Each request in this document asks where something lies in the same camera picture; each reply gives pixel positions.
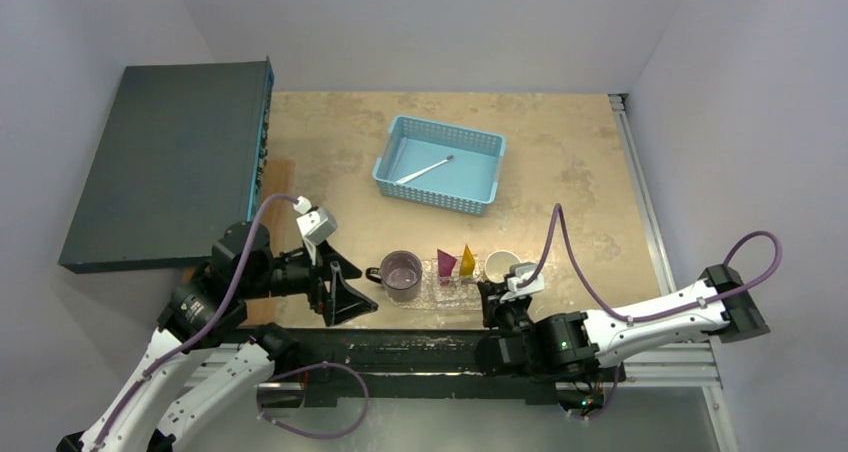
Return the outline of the yellow mug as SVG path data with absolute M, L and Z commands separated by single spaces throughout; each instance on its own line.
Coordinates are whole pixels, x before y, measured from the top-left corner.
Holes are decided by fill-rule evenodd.
M 490 253 L 483 263 L 485 278 L 493 283 L 501 283 L 510 274 L 511 268 L 521 263 L 521 259 L 511 251 L 496 250 Z

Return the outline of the clear textured oval tray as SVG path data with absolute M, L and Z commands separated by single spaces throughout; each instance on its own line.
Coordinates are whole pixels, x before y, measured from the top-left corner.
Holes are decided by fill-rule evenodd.
M 406 292 L 391 293 L 388 294 L 389 300 L 400 308 L 410 310 L 480 311 L 481 297 L 477 283 L 487 278 L 484 263 L 477 262 L 470 276 L 460 276 L 461 258 L 456 259 L 452 276 L 446 281 L 442 281 L 438 275 L 436 257 L 423 260 L 417 292 L 412 295 Z

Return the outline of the purple translucent mug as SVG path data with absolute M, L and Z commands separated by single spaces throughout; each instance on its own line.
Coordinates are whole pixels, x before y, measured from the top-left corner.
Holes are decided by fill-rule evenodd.
M 405 250 L 387 254 L 378 267 L 369 267 L 365 277 L 380 284 L 388 297 L 397 302 L 411 302 L 420 293 L 423 276 L 421 260 Z

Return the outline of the yellow toothpaste tube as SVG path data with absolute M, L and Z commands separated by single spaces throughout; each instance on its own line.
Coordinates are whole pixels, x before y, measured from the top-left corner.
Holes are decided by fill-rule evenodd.
M 468 244 L 465 244 L 464 250 L 459 262 L 458 279 L 461 283 L 472 282 L 476 273 L 476 256 L 471 251 Z

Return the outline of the pink toothpaste tube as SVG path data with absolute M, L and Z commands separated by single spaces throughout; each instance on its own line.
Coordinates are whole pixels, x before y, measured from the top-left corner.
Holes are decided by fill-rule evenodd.
M 442 287 L 452 285 L 454 283 L 454 269 L 458 263 L 458 258 L 444 250 L 437 250 L 437 279 L 438 284 Z

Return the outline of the light blue perforated basket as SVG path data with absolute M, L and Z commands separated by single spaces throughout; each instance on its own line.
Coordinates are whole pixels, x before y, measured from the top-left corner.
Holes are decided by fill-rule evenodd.
M 473 216 L 495 201 L 507 139 L 399 115 L 372 171 L 380 193 Z

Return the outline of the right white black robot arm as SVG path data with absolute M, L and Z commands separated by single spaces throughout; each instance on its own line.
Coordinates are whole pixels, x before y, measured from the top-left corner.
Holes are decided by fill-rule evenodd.
M 667 344 L 708 336 L 731 343 L 770 331 L 741 276 L 727 265 L 708 267 L 695 283 L 659 298 L 539 321 L 529 315 L 531 296 L 518 296 L 507 283 L 480 281 L 477 288 L 489 331 L 476 346 L 475 362 L 486 376 L 582 380 Z

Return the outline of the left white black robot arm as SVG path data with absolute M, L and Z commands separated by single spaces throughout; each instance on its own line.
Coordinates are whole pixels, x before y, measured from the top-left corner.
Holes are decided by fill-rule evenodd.
M 229 226 L 209 261 L 173 290 L 119 395 L 92 426 L 64 436 L 57 450 L 184 450 L 237 396 L 267 379 L 305 378 L 313 369 L 301 356 L 300 342 L 270 322 L 250 332 L 236 354 L 200 384 L 185 387 L 245 322 L 248 300 L 303 294 L 332 327 L 377 311 L 377 303 L 349 283 L 361 275 L 326 242 L 274 255 L 265 226 Z

